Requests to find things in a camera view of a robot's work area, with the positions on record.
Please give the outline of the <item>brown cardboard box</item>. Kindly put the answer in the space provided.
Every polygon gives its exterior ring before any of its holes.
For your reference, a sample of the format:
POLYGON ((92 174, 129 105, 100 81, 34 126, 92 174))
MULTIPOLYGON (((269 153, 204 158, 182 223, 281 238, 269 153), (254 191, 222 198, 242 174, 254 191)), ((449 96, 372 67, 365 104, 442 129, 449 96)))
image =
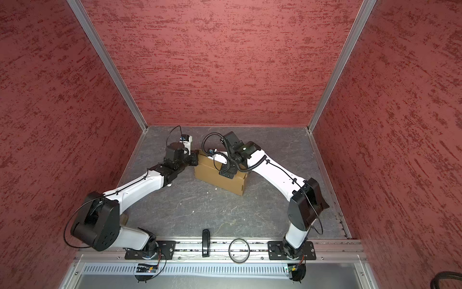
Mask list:
POLYGON ((194 168, 194 175, 198 180, 214 185, 221 189, 242 196, 245 191, 248 173, 238 171, 232 178, 220 175, 223 164, 208 158, 203 151, 199 151, 198 165, 194 168))

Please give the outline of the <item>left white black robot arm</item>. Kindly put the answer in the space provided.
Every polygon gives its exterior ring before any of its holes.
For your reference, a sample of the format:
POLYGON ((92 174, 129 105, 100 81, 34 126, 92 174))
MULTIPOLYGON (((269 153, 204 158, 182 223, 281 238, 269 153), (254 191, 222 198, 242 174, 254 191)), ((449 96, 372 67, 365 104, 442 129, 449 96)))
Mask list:
POLYGON ((121 225, 121 215, 147 195, 161 190, 188 166, 198 165, 198 151, 191 149, 192 139, 168 144, 163 161, 135 180, 105 193, 91 192, 72 214, 65 227, 71 236, 83 242, 83 248, 98 252, 122 248, 136 252, 142 259, 160 257, 154 233, 121 225))

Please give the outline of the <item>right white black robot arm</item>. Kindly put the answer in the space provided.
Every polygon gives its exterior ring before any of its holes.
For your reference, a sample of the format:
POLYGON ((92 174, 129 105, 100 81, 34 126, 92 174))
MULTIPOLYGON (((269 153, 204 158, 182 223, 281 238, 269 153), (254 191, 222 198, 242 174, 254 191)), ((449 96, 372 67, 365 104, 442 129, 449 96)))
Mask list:
POLYGON ((304 179, 291 173, 253 142, 238 149, 227 148, 225 152, 216 149, 210 149, 209 152, 212 154, 210 159, 221 162, 224 169, 257 173, 278 189, 289 202, 287 216, 290 225, 282 241, 282 249, 289 259, 300 258, 315 222, 319 222, 321 233, 324 232, 320 215, 330 206, 324 199, 317 180, 304 179))

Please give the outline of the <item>glass spice jar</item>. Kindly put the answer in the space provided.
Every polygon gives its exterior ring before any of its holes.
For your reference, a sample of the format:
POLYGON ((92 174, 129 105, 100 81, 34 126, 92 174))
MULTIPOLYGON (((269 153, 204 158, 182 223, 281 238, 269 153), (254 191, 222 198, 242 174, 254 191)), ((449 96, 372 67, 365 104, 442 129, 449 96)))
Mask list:
POLYGON ((120 226, 126 226, 129 220, 129 216, 125 213, 120 215, 120 226))

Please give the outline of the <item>left circuit board connector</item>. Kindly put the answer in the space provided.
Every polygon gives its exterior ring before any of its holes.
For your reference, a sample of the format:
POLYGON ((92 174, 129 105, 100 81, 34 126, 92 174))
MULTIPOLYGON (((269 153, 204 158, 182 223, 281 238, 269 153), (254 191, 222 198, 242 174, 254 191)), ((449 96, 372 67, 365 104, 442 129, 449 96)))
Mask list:
POLYGON ((153 264, 138 264, 135 270, 135 278, 137 282, 148 282, 157 274, 159 265, 153 264))

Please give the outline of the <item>circuit board connector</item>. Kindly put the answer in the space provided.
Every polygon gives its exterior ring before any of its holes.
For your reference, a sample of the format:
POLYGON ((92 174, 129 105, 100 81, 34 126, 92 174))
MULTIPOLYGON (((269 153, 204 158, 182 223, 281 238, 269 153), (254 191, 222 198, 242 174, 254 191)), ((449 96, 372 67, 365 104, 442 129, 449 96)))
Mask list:
POLYGON ((153 264, 138 264, 135 270, 135 278, 137 282, 148 282, 157 274, 159 265, 153 264))
POLYGON ((293 282, 301 282, 306 275, 306 265, 291 264, 288 266, 288 277, 293 282))

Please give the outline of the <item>right circuit board connector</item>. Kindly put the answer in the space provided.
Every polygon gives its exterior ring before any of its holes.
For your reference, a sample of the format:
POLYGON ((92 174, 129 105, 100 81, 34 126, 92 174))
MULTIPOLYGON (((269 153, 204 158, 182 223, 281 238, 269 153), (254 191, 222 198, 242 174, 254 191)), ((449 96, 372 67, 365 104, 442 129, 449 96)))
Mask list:
POLYGON ((288 277, 293 282, 301 282, 306 275, 306 265, 291 264, 288 266, 288 277))

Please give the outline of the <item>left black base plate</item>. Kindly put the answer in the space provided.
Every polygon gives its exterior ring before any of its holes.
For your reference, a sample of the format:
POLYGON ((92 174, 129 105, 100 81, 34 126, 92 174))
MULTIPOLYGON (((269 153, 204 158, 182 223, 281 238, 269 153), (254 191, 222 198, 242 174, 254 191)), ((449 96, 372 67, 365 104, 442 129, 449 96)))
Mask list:
POLYGON ((144 258, 141 251, 129 250, 125 252, 125 260, 142 260, 142 261, 155 261, 159 257, 166 260, 172 260, 177 242, 174 240, 161 240, 157 241, 156 252, 150 259, 144 258))

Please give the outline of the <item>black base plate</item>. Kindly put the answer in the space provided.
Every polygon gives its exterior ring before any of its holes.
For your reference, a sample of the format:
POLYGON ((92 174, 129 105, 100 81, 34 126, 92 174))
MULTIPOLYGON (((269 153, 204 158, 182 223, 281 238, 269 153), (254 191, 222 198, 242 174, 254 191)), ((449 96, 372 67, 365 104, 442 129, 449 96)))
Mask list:
POLYGON ((129 250, 125 252, 125 260, 142 260, 142 261, 155 261, 159 257, 166 260, 172 260, 177 242, 174 240, 161 240, 157 241, 156 252, 150 259, 144 258, 141 251, 129 250))
POLYGON ((286 240, 269 241, 268 255, 270 260, 308 261, 316 260, 316 252, 312 242, 304 242, 298 249, 293 248, 286 240))

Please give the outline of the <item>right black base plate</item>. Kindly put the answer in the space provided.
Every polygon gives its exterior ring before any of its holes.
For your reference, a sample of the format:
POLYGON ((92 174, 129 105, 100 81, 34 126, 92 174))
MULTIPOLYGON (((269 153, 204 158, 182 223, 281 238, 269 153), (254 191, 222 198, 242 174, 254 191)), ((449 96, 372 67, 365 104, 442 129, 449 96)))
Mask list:
POLYGON ((304 242, 298 249, 293 248, 286 240, 269 241, 268 255, 270 260, 308 261, 316 260, 316 252, 312 242, 304 242))

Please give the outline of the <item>aluminium frame rail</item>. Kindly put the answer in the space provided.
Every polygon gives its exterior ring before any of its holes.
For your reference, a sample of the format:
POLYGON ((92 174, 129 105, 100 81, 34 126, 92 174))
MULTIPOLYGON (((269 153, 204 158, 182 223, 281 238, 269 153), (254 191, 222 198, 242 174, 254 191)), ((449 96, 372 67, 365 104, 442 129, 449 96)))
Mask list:
MULTIPOLYGON (((233 260, 242 260, 247 263, 276 263, 289 260, 270 260, 268 255, 268 242, 281 241, 278 238, 247 238, 245 242, 230 238, 211 238, 210 256, 202 257, 201 238, 160 238, 161 240, 174 240, 177 242, 171 263, 232 263, 233 260)), ((360 240, 353 239, 310 239, 307 242, 314 244, 316 260, 307 263, 368 263, 368 257, 360 240)), ((92 249, 81 249, 72 261, 96 261, 110 263, 128 263, 142 260, 125 260, 124 249, 108 249, 97 252, 92 249)))

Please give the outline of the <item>left aluminium corner post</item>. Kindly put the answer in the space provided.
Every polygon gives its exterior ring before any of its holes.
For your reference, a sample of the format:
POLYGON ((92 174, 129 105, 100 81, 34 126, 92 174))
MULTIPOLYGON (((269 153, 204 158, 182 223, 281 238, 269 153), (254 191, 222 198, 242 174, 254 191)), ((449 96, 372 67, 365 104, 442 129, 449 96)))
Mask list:
POLYGON ((101 59, 115 86, 117 87, 118 91, 125 100, 133 117, 136 119, 143 133, 145 133, 148 130, 149 126, 146 120, 144 119, 140 109, 138 108, 138 105, 135 103, 134 98, 132 97, 109 52, 107 51, 101 37, 96 31, 95 26, 92 24, 90 17, 88 16, 82 2, 78 0, 67 0, 67 3, 70 6, 73 14, 77 18, 80 26, 83 28, 90 43, 97 52, 99 58, 101 59))

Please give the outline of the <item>aluminium corner post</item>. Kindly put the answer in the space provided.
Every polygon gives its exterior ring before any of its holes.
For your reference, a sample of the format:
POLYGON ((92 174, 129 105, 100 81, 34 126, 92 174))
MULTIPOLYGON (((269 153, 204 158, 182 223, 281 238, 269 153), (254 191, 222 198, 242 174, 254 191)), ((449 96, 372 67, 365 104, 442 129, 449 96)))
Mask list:
POLYGON ((360 9, 357 13, 357 16, 352 24, 352 27, 350 29, 350 32, 347 36, 347 39, 342 47, 342 50, 339 54, 339 57, 336 61, 336 64, 334 66, 333 72, 328 79, 328 82, 326 84, 326 87, 322 93, 321 99, 316 107, 316 110, 314 112, 314 115, 312 116, 310 123, 308 125, 308 133, 312 134, 315 130, 316 124, 320 120, 320 117, 322 115, 322 112, 324 111, 328 100, 331 97, 331 94, 333 93, 333 90, 342 75, 342 72, 348 63, 348 60, 350 58, 350 55, 372 13, 372 10, 377 3, 376 0, 364 0, 362 2, 362 5, 360 6, 360 9))
POLYGON ((133 117, 136 119, 143 133, 145 133, 148 130, 149 126, 146 120, 144 119, 140 109, 138 108, 138 105, 135 103, 134 98, 132 97, 109 52, 107 51, 101 37, 96 31, 95 26, 92 24, 90 17, 88 16, 82 2, 78 0, 67 0, 67 3, 70 6, 73 14, 77 18, 80 26, 83 28, 90 43, 97 52, 99 58, 101 59, 115 86, 117 87, 118 91, 125 100, 133 117))

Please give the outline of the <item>right aluminium corner post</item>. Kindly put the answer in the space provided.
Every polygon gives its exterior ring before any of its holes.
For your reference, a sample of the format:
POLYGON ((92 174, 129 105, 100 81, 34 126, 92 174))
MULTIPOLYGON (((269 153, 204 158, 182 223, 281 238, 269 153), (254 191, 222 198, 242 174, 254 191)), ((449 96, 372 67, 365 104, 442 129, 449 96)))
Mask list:
POLYGON ((326 87, 322 93, 321 99, 316 107, 316 110, 314 112, 314 115, 312 116, 310 123, 308 125, 308 133, 312 134, 315 130, 316 124, 320 120, 320 117, 322 115, 322 112, 324 111, 328 100, 331 97, 331 94, 333 93, 333 90, 342 75, 342 72, 348 63, 348 60, 350 58, 350 55, 372 13, 372 10, 377 3, 376 0, 364 0, 362 2, 362 5, 360 6, 360 9, 357 13, 357 16, 352 24, 352 27, 350 29, 350 32, 347 36, 347 39, 342 47, 342 50, 339 54, 339 57, 336 61, 336 64, 334 66, 333 72, 328 79, 328 82, 326 84, 326 87))

